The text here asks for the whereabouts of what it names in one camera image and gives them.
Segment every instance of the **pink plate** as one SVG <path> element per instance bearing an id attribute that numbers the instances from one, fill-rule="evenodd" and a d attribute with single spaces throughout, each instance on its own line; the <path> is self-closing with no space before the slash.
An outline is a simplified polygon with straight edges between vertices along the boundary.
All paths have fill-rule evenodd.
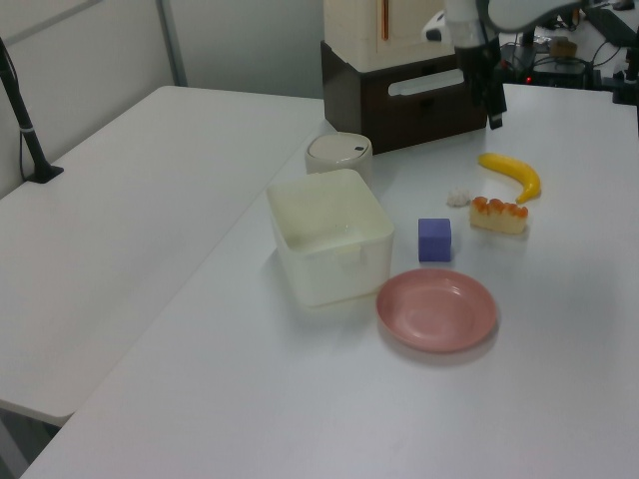
<path id="1" fill-rule="evenodd" d="M 414 269 L 389 279 L 377 313 L 401 342 L 430 352 L 466 349 L 497 322 L 490 292 L 470 276 L 447 269 Z"/>

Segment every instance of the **floor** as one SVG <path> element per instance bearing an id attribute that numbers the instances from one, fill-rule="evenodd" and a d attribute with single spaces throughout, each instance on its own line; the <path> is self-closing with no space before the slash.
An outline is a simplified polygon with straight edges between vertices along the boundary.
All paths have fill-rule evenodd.
<path id="1" fill-rule="evenodd" d="M 59 428 L 0 409 L 0 479 L 18 479 Z"/>

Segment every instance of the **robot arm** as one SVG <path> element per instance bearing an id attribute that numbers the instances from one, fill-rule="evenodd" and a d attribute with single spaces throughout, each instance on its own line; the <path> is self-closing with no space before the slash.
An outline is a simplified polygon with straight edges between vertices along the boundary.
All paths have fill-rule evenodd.
<path id="1" fill-rule="evenodd" d="M 501 127 L 501 115 L 506 111 L 503 86 L 493 78 L 494 68 L 501 60 L 498 34 L 533 30 L 560 11 L 591 3 L 589 0 L 444 0 L 448 31 L 445 36 L 450 36 L 459 69 L 474 101 L 486 109 L 491 129 Z M 432 29 L 425 32 L 427 39 L 442 38 L 441 32 L 434 37 L 429 35 L 432 32 Z"/>

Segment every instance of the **white wall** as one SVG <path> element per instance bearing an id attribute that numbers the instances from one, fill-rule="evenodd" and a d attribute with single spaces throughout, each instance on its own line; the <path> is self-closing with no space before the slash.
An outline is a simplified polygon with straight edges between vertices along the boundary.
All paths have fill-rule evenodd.
<path id="1" fill-rule="evenodd" d="M 103 0 L 8 50 L 50 163 L 158 87 L 173 85 L 156 0 Z M 1 89 L 0 198 L 21 183 L 18 131 Z M 26 146 L 25 167 L 31 171 Z"/>
<path id="2" fill-rule="evenodd" d="M 165 4 L 190 87 L 321 98 L 322 0 Z"/>

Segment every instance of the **brown box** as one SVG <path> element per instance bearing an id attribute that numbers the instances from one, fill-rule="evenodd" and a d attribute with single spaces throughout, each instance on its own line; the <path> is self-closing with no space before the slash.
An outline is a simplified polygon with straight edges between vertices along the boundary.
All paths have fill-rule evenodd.
<path id="1" fill-rule="evenodd" d="M 391 96 L 396 82 L 457 68 L 454 55 L 399 67 L 358 72 L 321 42 L 324 116 L 339 132 L 369 138 L 374 153 L 450 137 L 486 126 L 464 84 L 409 96 Z"/>

